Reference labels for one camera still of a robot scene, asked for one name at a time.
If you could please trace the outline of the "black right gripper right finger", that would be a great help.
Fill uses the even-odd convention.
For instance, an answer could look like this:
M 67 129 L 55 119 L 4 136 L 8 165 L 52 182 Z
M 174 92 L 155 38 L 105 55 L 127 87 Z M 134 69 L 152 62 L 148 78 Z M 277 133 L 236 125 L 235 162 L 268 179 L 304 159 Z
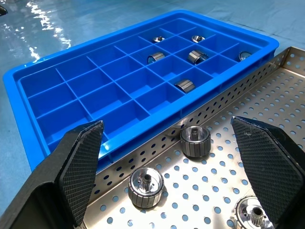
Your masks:
M 245 173 L 277 229 L 305 227 L 305 153 L 281 128 L 231 119 Z

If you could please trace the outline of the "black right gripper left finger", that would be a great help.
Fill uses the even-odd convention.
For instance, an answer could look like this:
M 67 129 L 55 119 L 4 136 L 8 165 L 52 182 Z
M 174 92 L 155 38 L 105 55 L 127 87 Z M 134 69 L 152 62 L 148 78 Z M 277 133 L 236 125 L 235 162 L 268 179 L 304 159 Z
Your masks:
M 2 229 L 75 229 L 93 190 L 103 121 L 68 131 L 31 173 L 0 218 Z

